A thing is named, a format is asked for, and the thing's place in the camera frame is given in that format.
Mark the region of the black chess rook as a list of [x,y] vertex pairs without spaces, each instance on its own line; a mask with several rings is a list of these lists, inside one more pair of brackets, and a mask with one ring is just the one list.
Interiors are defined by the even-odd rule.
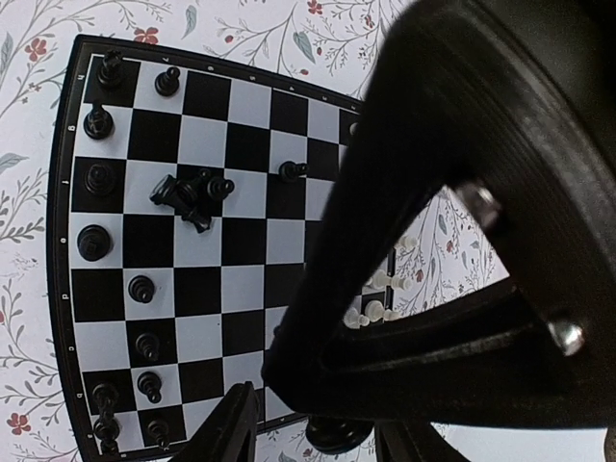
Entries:
[[308,442],[319,452],[338,455],[359,447],[372,433],[373,423],[311,416],[305,429]]

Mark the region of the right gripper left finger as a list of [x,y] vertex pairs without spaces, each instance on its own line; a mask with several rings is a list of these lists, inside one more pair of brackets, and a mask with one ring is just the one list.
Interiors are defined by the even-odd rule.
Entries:
[[233,385],[180,451],[187,462],[254,461],[258,399],[250,381]]

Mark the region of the black and grey chessboard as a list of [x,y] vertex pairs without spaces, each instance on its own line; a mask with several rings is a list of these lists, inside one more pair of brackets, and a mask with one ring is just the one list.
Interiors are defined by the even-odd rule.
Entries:
[[[51,154],[47,280],[68,415],[86,461],[177,453],[235,384],[250,381],[258,429],[299,420],[261,376],[314,247],[361,104],[247,65],[129,40],[78,36]],[[286,161],[306,163],[294,183]],[[92,164],[115,172],[94,196]],[[202,168],[235,183],[206,197],[202,234],[149,195]],[[149,277],[150,303],[130,280]],[[162,379],[162,400],[137,387]]]

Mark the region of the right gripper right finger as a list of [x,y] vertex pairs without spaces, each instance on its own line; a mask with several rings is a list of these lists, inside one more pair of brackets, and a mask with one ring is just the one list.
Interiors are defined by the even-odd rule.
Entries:
[[425,422],[378,423],[374,428],[378,462],[461,462],[454,449]]

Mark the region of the black chess knight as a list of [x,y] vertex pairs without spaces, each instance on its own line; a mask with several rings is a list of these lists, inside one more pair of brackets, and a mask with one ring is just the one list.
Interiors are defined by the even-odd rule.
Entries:
[[284,162],[278,169],[278,176],[284,183],[294,183],[300,177],[308,173],[309,166],[306,163],[293,161]]

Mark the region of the black chess pawn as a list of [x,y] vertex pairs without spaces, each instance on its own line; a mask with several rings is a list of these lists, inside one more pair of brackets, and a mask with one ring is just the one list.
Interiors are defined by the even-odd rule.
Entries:
[[162,400],[162,379],[155,372],[141,373],[137,380],[137,387],[150,403],[156,404]]
[[138,303],[150,303],[155,295],[154,282],[145,275],[133,277],[128,285],[129,296]]

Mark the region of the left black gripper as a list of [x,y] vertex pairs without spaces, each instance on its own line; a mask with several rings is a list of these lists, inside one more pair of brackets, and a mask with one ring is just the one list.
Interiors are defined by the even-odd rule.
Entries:
[[605,27],[576,1],[422,1],[365,103],[366,262],[443,186],[506,266],[493,291],[404,321],[389,365],[429,416],[615,422],[615,104]]

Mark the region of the black chess piece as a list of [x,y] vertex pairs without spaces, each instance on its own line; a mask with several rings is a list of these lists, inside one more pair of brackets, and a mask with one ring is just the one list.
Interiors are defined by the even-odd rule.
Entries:
[[116,187],[116,175],[107,164],[92,164],[84,177],[86,190],[94,196],[109,195]]

